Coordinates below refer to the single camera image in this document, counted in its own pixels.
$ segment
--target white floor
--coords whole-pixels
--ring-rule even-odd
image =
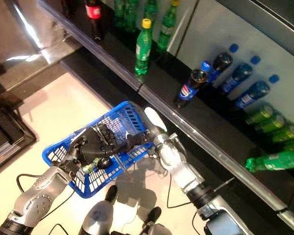
[[[100,117],[109,109],[68,73],[24,101],[24,105],[20,107],[21,115],[25,123],[35,132],[38,141],[12,164],[7,164],[0,173],[0,225],[13,209],[14,201],[20,195],[15,181],[16,176],[21,173],[41,174],[46,171],[48,166],[41,156],[44,148]],[[135,171],[131,168],[134,184],[129,183],[125,175],[118,178],[119,200],[125,202],[129,197],[127,204],[131,206],[115,203],[111,231],[138,234],[142,226],[140,217],[146,216],[151,207],[160,206],[162,215],[158,222],[169,228],[172,234],[195,235],[192,218],[196,209],[193,205],[167,209],[170,178],[159,163],[146,158],[136,163],[135,167]],[[34,179],[21,178],[24,189],[29,188],[33,182]],[[78,234],[85,215],[96,202],[104,199],[106,190],[107,187],[103,188],[89,199],[82,199],[75,193],[63,206],[40,222],[32,234],[47,235],[56,223],[62,224],[70,235]],[[52,208],[65,200],[71,192],[72,189],[67,187],[55,200]],[[172,183],[170,205],[187,201],[187,197]],[[200,234],[204,234],[203,226],[204,222],[196,216],[195,227]],[[57,227],[52,234],[64,233]]]

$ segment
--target black cable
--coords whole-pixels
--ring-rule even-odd
[[[197,229],[196,229],[195,226],[194,226],[194,220],[195,220],[195,216],[196,216],[196,214],[197,214],[197,212],[195,212],[195,214],[194,214],[194,216],[193,216],[193,219],[192,219],[192,226],[193,226],[193,229],[196,231],[196,233],[197,233],[198,235],[200,235],[200,233],[197,231]]]
[[[63,226],[61,224],[55,224],[54,227],[50,230],[50,233],[48,233],[48,235],[50,235],[52,233],[52,231],[54,230],[54,228],[57,225],[65,232],[66,235],[69,235],[68,232],[63,228]]]
[[[17,185],[18,185],[18,187],[19,187],[19,189],[20,189],[20,191],[23,193],[24,192],[24,190],[23,190],[23,188],[22,188],[22,186],[21,186],[21,183],[20,183],[20,177],[21,176],[27,176],[27,177],[33,177],[33,178],[38,178],[38,177],[40,177],[40,175],[31,175],[31,174],[20,174],[20,175],[18,175],[17,177],[16,177],[16,183],[17,183]]]
[[[75,187],[74,187],[73,192],[71,193],[71,195],[65,201],[63,201],[59,206],[57,206],[52,211],[50,211],[48,214],[46,214],[44,217],[42,217],[42,219],[40,221],[42,221],[44,218],[46,218],[48,215],[50,215],[52,212],[54,212],[56,209],[58,209],[60,206],[62,206],[64,203],[66,203],[66,201],[68,201],[73,196],[73,194],[75,193],[75,190],[76,190],[76,181],[73,178],[72,178],[72,181],[74,181]]]
[[[191,202],[186,202],[177,206],[173,206],[173,207],[169,207],[169,195],[170,195],[170,190],[171,190],[171,183],[172,183],[172,176],[170,175],[170,184],[169,184],[169,190],[168,190],[168,198],[167,198],[167,208],[168,209],[172,209],[172,208],[177,208],[177,207],[181,207],[187,204],[191,204]]]

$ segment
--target blue label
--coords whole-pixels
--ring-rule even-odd
[[[231,90],[233,90],[237,85],[239,84],[238,81],[234,80],[233,77],[229,77],[225,83],[221,86],[221,90],[223,90],[225,93],[229,93]]]
[[[251,98],[249,94],[245,94],[237,99],[237,101],[235,102],[235,105],[236,107],[243,109],[246,106],[252,104],[253,102],[255,102],[255,100]]]
[[[213,83],[216,80],[216,78],[220,75],[220,73],[220,71],[217,71],[214,68],[212,68],[208,73],[207,83]]]
[[[194,97],[194,95],[196,94],[197,91],[198,91],[198,89],[192,89],[188,85],[185,84],[182,87],[180,93],[178,94],[178,97],[180,97],[183,100],[190,101]]]

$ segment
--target blue plastic basket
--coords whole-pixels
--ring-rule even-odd
[[[98,123],[104,123],[107,127],[115,133],[118,143],[125,141],[126,133],[135,135],[139,132],[145,131],[139,115],[136,113],[131,102],[125,101],[100,118],[92,121],[85,127],[93,126]],[[43,159],[50,166],[52,161],[60,162],[63,160],[73,138],[77,136],[85,127],[67,136],[65,139],[55,143],[43,151]],[[151,143],[146,143],[134,147],[127,153],[118,154],[126,168],[129,168],[136,161],[140,160],[147,150],[152,146]],[[98,170],[95,168],[92,173],[85,174],[81,169],[76,174],[76,187],[74,182],[70,182],[71,188],[75,189],[82,198],[89,198],[94,196],[107,183],[115,179],[118,175],[123,173],[123,169],[118,165],[115,158],[111,158],[113,164],[105,170]]]

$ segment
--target yellow bottle cap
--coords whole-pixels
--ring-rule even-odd
[[[143,19],[142,27],[143,28],[150,28],[151,27],[151,20],[150,19]]]
[[[172,6],[179,6],[180,5],[180,1],[179,0],[172,0],[171,5]]]

